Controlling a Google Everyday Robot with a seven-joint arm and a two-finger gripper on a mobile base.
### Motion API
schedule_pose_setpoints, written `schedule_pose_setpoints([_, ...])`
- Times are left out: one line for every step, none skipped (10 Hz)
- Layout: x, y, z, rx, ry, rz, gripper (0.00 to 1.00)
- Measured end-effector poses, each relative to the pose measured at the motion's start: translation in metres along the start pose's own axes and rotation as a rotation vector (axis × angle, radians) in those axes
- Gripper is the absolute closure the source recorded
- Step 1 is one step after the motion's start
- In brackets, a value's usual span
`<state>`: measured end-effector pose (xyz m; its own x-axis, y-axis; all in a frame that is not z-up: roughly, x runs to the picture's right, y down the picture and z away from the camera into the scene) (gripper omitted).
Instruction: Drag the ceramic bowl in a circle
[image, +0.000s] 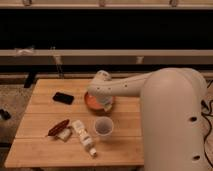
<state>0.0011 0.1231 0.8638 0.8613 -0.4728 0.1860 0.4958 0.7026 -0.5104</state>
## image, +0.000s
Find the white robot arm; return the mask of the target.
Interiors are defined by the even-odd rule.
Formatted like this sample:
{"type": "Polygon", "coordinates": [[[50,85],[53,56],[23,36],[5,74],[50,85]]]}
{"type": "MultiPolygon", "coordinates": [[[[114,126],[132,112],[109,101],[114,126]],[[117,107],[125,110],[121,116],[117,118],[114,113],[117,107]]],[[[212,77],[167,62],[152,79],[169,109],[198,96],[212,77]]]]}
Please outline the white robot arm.
{"type": "Polygon", "coordinates": [[[105,104],[112,96],[138,97],[144,171],[206,171],[202,105],[207,83],[191,68],[163,68],[112,80],[101,70],[88,93],[105,104]]]}

